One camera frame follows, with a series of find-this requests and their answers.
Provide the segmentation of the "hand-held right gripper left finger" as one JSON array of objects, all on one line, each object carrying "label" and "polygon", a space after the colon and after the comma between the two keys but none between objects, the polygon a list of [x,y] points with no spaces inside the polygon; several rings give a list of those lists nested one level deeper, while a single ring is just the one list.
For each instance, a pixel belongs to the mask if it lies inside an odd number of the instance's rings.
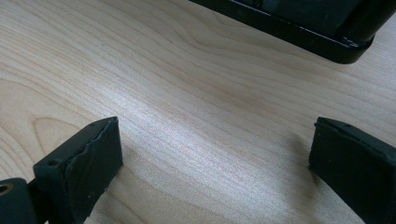
[{"label": "hand-held right gripper left finger", "polygon": [[119,120],[97,120],[34,165],[50,224],[82,224],[122,166]]}]

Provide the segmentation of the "black rack base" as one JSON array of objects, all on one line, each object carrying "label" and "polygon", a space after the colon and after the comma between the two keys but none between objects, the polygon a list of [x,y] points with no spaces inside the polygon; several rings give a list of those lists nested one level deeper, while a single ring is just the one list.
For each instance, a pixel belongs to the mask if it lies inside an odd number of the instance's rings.
[{"label": "black rack base", "polygon": [[396,0],[191,0],[335,63],[356,62]]}]

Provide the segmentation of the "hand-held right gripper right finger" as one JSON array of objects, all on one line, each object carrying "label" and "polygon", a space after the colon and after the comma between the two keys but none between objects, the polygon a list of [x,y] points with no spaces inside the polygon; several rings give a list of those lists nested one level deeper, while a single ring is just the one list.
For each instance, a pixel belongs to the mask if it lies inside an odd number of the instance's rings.
[{"label": "hand-held right gripper right finger", "polygon": [[396,147],[319,117],[309,168],[366,223],[396,224]]}]

